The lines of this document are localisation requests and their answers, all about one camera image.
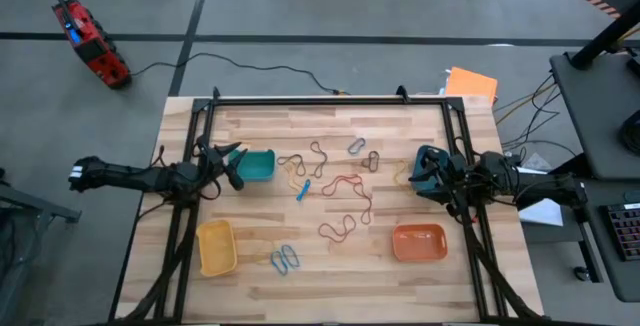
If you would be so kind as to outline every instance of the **teal bowl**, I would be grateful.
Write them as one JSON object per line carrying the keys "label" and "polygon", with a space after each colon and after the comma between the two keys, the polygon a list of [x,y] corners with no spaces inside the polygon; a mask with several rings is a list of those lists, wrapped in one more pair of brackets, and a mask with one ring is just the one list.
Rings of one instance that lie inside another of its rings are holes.
{"label": "teal bowl", "polygon": [[[235,159],[240,154],[233,150],[229,160]],[[270,181],[276,168],[276,153],[273,150],[247,151],[238,165],[238,175],[247,182]]]}

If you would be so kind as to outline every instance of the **gray floor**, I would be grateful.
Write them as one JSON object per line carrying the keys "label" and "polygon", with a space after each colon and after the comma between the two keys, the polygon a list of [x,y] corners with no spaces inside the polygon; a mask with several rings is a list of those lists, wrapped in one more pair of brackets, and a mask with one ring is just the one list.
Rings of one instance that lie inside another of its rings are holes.
{"label": "gray floor", "polygon": [[[15,0],[0,8],[1,31],[57,32],[55,0]],[[113,33],[184,33],[194,0],[81,0]],[[201,34],[402,35],[433,37],[589,38],[610,18],[583,0],[207,0]],[[181,43],[120,42],[132,70],[175,62]],[[81,222],[55,222],[29,280],[17,324],[104,321],[116,288],[139,193],[104,188],[68,191],[69,168],[83,156],[143,166],[149,162],[173,70],[158,67],[114,92],[58,41],[0,41],[0,165],[16,188],[83,211]],[[196,43],[200,51],[260,66],[287,64],[313,71],[328,87],[354,94],[387,94],[398,85],[436,92],[445,69],[463,67],[499,80],[501,103],[533,92],[549,71],[548,58],[570,49],[498,46],[253,45]],[[224,61],[192,61],[180,95],[316,95],[304,75],[239,70]],[[580,151],[561,98],[562,115],[536,139]],[[519,136],[533,109],[523,107],[499,125],[502,140]],[[552,166],[562,149],[527,145]],[[531,245],[547,314],[563,320],[633,324],[640,310],[615,299],[608,284],[575,281],[581,264],[572,244]]]}

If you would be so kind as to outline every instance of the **wooden table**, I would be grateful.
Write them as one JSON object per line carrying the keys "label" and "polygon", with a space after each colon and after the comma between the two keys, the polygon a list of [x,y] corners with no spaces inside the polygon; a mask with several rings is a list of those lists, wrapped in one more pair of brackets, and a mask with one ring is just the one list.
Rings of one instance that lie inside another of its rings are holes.
{"label": "wooden table", "polygon": [[[166,150],[166,162],[180,161],[192,98],[170,98],[164,111],[156,153]],[[476,151],[500,150],[491,109],[483,98],[465,98],[465,109]],[[413,164],[419,146],[447,149],[442,112],[437,106],[242,106],[218,107],[212,142],[242,141],[252,150],[273,149],[277,156],[299,153],[307,173],[322,157],[310,151],[318,141],[328,154],[324,176],[311,179],[300,203],[289,185],[289,174],[278,166],[271,182],[247,183],[236,192],[222,180],[222,195],[201,202],[199,223],[224,219],[234,229],[238,265],[226,276],[200,274],[196,242],[191,263],[183,322],[437,322],[477,320],[462,227],[444,207],[411,194],[410,170],[394,175],[404,160]],[[356,137],[367,140],[358,156],[346,149]],[[360,163],[369,151],[379,152],[379,170]],[[372,222],[360,213],[367,201],[340,184],[332,197],[320,194],[337,175],[358,173],[372,196]],[[146,195],[141,211],[160,202]],[[322,222],[341,227],[351,214],[357,227],[343,243],[318,235]],[[493,241],[503,274],[536,312],[542,313],[522,227],[515,208],[488,207]],[[160,208],[139,223],[120,294],[117,316],[131,311],[160,272],[171,207]],[[438,262],[400,263],[393,255],[391,233],[398,224],[437,223],[446,232],[448,256]],[[269,261],[273,245],[293,246],[301,267],[281,276]],[[490,310],[495,303],[488,277],[483,282]]]}

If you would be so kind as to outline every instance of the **keyboard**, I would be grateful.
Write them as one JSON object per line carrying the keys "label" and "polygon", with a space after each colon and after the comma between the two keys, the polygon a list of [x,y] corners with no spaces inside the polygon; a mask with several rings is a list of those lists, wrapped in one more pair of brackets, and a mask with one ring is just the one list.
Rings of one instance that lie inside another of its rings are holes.
{"label": "keyboard", "polygon": [[622,260],[640,260],[640,204],[601,208]]}

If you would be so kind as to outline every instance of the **orange paper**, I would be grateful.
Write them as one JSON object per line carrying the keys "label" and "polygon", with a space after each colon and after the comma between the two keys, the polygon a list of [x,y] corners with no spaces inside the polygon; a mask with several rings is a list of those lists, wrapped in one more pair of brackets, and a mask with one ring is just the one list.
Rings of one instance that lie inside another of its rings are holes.
{"label": "orange paper", "polygon": [[493,104],[497,90],[498,80],[454,67],[451,69],[445,94],[486,96]]}

